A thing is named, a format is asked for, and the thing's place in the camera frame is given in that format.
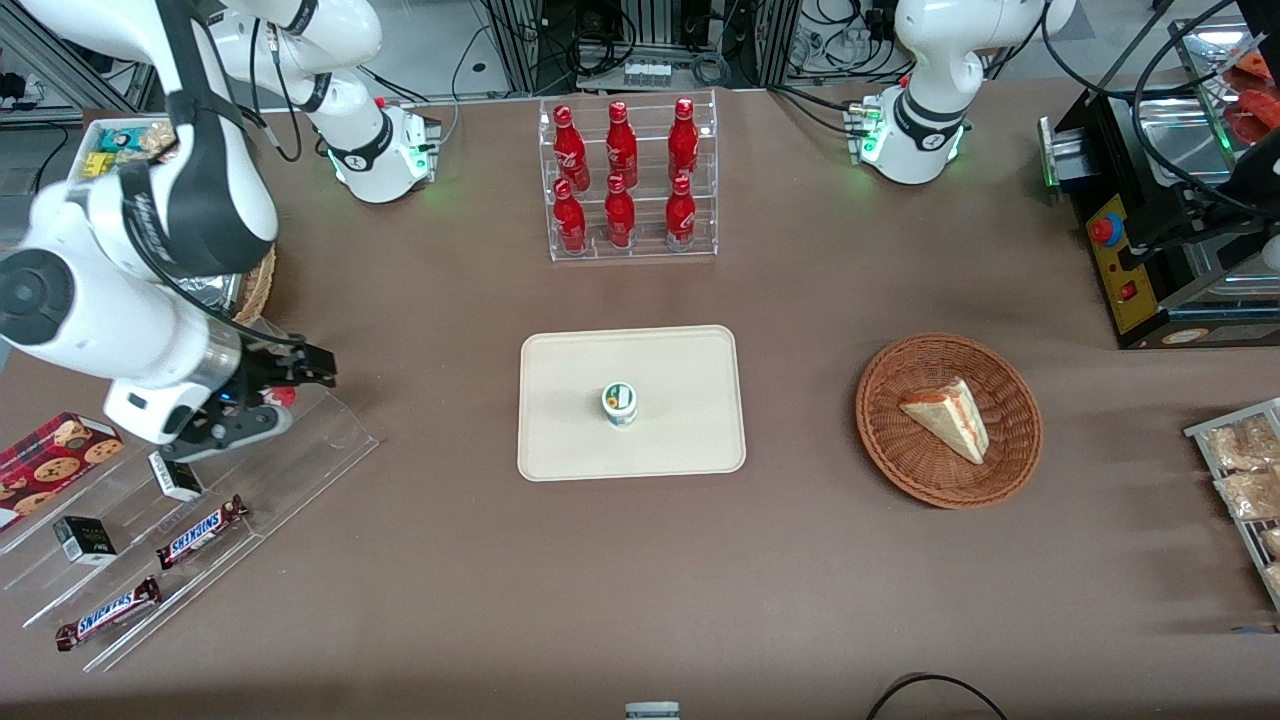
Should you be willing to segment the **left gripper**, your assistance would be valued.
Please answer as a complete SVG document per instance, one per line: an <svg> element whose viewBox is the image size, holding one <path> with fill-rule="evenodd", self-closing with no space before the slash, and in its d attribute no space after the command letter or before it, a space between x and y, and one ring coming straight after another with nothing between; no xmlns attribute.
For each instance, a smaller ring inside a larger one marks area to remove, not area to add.
<svg viewBox="0 0 1280 720"><path fill-rule="evenodd" d="M1279 129L1244 151L1228 179L1228 196L1238 201L1279 200ZM1263 231L1263 220L1228 202L1211 201L1192 190L1167 188L1130 211L1124 220L1128 246L1117 251L1125 272L1133 272L1157 252L1220 236L1249 236ZM1263 264L1280 272L1280 234L1262 249Z"/></svg>

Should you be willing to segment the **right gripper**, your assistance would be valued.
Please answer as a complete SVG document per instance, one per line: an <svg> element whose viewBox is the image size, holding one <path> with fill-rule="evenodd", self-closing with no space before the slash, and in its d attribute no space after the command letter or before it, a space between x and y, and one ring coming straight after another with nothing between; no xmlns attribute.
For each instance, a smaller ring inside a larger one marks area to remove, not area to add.
<svg viewBox="0 0 1280 720"><path fill-rule="evenodd" d="M160 456L170 462L197 462L284 434L293 424L287 407L262 405L211 416L242 370L253 389L333 388L338 374L335 356L312 345L293 346L287 354L255 350L244 361L202 360L189 368L111 380L104 411L133 436L161 445Z"/></svg>

